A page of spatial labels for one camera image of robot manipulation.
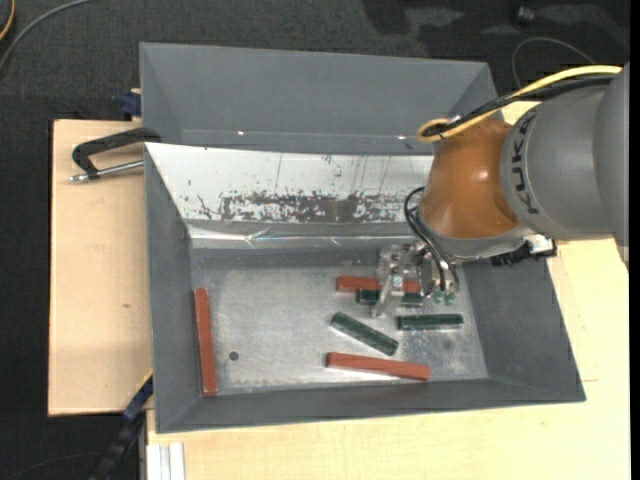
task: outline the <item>red wooden stick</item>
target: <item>red wooden stick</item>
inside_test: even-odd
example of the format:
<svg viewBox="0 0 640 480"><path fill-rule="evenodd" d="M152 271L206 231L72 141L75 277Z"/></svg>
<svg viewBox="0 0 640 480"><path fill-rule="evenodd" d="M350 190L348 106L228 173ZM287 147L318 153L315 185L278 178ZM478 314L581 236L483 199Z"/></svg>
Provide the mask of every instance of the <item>red wooden stick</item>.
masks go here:
<svg viewBox="0 0 640 480"><path fill-rule="evenodd" d="M394 361L392 359L378 359L377 357L329 352L327 354L327 368L343 370L359 370L407 379L429 380L431 369L427 365Z"/></svg>
<svg viewBox="0 0 640 480"><path fill-rule="evenodd" d="M198 349L200 351L200 377L202 394L215 395L218 392L216 381L216 360L211 333L211 311L209 309L209 292L206 288L198 288L193 292L196 303L196 327L198 330Z"/></svg>

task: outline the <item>wooden table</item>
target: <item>wooden table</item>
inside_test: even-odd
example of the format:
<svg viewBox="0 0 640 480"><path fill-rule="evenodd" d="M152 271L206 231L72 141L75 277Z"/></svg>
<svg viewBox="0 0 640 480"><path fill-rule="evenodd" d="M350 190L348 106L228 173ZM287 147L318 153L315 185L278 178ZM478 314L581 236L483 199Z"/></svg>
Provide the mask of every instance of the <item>wooden table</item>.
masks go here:
<svg viewBox="0 0 640 480"><path fill-rule="evenodd" d="M52 416L122 410L151 366L142 176L68 182L75 144L135 126L54 125ZM549 268L584 403L162 435L150 410L147 441L184 443L189 480L628 478L628 273L611 240L562 244Z"/></svg>

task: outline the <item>cardboard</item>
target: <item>cardboard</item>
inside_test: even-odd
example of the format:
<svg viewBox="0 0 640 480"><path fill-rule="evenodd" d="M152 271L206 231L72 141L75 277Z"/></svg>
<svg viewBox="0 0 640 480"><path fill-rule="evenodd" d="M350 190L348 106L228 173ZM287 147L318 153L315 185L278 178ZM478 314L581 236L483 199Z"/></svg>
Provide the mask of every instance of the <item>cardboard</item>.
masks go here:
<svg viewBox="0 0 640 480"><path fill-rule="evenodd" d="M151 368L141 170L74 184L71 152L139 123L53 126L49 414L122 411ZM141 146L96 157L107 167Z"/></svg>

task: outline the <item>paint splatter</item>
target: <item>paint splatter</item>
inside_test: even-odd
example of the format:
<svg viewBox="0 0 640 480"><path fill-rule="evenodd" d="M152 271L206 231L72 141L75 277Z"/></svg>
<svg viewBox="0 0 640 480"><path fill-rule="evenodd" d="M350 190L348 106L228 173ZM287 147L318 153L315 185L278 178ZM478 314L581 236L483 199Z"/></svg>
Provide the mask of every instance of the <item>paint splatter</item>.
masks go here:
<svg viewBox="0 0 640 480"><path fill-rule="evenodd" d="M282 223L394 222L401 214L404 194L348 196L295 193L274 195L267 191L221 194L222 220Z"/></svg>

